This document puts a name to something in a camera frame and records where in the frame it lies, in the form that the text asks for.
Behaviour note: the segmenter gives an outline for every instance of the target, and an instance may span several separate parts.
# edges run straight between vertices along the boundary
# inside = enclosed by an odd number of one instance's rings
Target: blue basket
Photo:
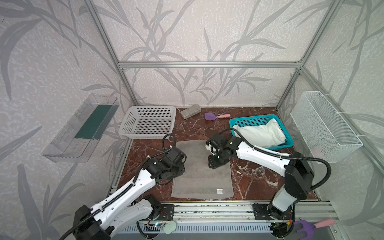
[[[245,127],[245,126],[259,126],[263,124],[267,124],[269,120],[272,118],[276,119],[277,123],[279,124],[281,130],[283,131],[285,135],[285,142],[283,144],[280,144],[276,147],[267,147],[269,150],[279,150],[285,147],[293,147],[293,140],[291,138],[291,135],[288,133],[287,129],[285,128],[282,121],[279,119],[278,116],[274,114],[268,114],[268,115],[260,115],[260,116],[254,116],[254,117],[245,117],[245,118],[233,118],[229,120],[229,126],[233,127],[234,125],[238,125],[239,127]]]

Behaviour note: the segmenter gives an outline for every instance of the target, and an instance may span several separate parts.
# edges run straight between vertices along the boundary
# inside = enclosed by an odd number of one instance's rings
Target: gray floor
[[[287,237],[286,240],[298,240],[305,237],[305,233],[296,233],[297,229],[300,229],[301,225],[294,226],[293,231]],[[145,240],[140,234],[117,234],[112,240]],[[155,240],[276,240],[276,237],[269,233],[226,233],[226,234],[212,234],[212,233],[175,233],[175,234],[160,234]],[[329,227],[315,229],[314,237],[311,240],[334,240]]]

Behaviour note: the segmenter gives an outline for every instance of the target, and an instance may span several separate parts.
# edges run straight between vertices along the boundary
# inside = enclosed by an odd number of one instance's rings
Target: leaf patterned wallpaper
[[[384,153],[384,1],[344,1],[308,61],[307,69]],[[279,109],[295,148],[310,155],[290,112],[303,91],[302,77]],[[384,234],[384,179],[361,149],[332,163],[332,175],[318,189],[330,200],[350,239],[378,240]],[[315,181],[325,174],[314,164]]]
[[[331,1],[94,3],[120,61],[298,61]],[[135,68],[125,73],[140,104],[275,106],[293,69]]]
[[[107,194],[130,100],[82,1],[0,0],[0,17],[0,239],[55,240]],[[43,157],[90,93],[120,105],[90,160]]]

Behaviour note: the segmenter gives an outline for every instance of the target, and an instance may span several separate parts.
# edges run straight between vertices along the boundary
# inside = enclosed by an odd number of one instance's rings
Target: gray towel
[[[210,152],[205,141],[181,141],[176,147],[187,155],[185,174],[173,180],[172,197],[225,199],[233,196],[229,162],[216,169],[208,167]]]

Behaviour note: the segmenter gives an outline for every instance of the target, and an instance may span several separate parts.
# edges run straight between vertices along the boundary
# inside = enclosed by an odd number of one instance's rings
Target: pink handle
[[[217,118],[230,118],[230,117],[231,117],[231,114],[224,114],[224,115],[217,116]]]
[[[329,219],[323,220],[321,222],[315,223],[314,226],[316,228],[321,228],[321,227],[328,227],[328,226],[331,226],[333,224],[335,224],[335,220],[333,220],[332,218],[329,218]]]

